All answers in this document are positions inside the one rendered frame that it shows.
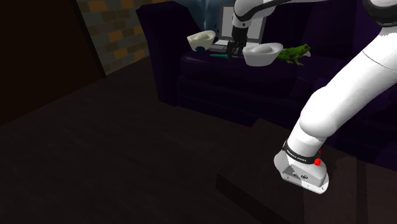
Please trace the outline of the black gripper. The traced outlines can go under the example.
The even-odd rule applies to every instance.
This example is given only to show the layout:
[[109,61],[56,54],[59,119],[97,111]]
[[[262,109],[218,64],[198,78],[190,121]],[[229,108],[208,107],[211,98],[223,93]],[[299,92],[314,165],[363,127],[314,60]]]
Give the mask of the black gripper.
[[235,49],[235,56],[242,56],[242,51],[244,49],[244,47],[246,46],[245,43],[247,41],[247,33],[248,33],[248,27],[236,27],[233,26],[232,27],[232,40],[233,41],[229,41],[226,47],[226,54],[227,54],[227,58],[231,58],[233,56],[233,51],[235,48],[235,43],[239,43],[236,46]]

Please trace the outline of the green pen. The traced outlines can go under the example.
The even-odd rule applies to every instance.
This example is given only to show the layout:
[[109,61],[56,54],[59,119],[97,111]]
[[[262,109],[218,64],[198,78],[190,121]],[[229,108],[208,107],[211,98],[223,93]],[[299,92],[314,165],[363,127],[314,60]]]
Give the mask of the green pen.
[[231,58],[244,58],[241,55],[231,55],[229,56],[228,54],[210,54],[210,57],[216,57],[216,58],[222,58],[222,59],[231,59]]

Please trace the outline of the large white bowl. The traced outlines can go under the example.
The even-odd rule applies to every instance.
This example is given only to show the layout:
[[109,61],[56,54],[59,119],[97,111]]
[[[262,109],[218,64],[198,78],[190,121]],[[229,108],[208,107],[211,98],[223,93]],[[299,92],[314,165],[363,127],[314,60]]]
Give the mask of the large white bowl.
[[280,43],[265,43],[245,46],[242,52],[247,65],[262,67],[273,63],[282,50],[283,45]]

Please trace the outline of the grey open laptop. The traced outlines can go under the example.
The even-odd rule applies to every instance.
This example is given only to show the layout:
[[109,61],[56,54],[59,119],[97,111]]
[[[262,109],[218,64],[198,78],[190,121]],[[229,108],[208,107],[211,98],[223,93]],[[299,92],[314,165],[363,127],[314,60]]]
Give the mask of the grey open laptop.
[[[228,42],[232,40],[233,3],[222,3],[220,10],[218,40],[211,45],[209,50],[225,53]],[[257,18],[251,21],[247,32],[246,46],[256,46],[261,43],[265,21],[266,18]]]

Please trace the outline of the dark purple sofa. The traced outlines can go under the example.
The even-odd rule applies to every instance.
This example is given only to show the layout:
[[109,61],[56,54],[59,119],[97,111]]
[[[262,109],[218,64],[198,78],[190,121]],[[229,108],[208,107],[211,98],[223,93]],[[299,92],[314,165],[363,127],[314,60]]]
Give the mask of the dark purple sofa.
[[[299,65],[277,60],[251,67],[243,59],[219,59],[194,52],[187,41],[197,31],[191,11],[175,1],[146,4],[137,16],[148,42],[161,102],[252,126],[262,118],[287,129],[296,123],[313,93],[328,92],[326,106],[340,102],[363,66],[342,73],[380,31],[376,20],[397,22],[397,7],[381,9],[371,0],[329,0],[288,4],[265,23],[264,41],[284,46],[307,43],[311,56]],[[341,74],[337,84],[331,81]]]

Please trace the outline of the small white bowl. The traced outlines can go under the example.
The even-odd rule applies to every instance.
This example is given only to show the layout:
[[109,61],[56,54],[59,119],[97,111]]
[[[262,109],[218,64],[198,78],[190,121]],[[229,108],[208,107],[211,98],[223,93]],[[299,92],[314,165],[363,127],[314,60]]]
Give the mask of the small white bowl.
[[187,36],[191,49],[196,52],[198,49],[208,50],[216,37],[216,33],[212,30],[198,32]]

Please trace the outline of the green frog figure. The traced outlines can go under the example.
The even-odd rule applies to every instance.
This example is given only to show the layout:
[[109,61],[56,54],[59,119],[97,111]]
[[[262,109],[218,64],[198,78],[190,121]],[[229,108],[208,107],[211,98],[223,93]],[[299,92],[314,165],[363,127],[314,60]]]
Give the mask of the green frog figure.
[[287,48],[281,51],[276,59],[285,61],[288,64],[295,63],[296,65],[302,66],[303,64],[300,63],[298,59],[304,55],[310,57],[310,49],[311,47],[308,44]]

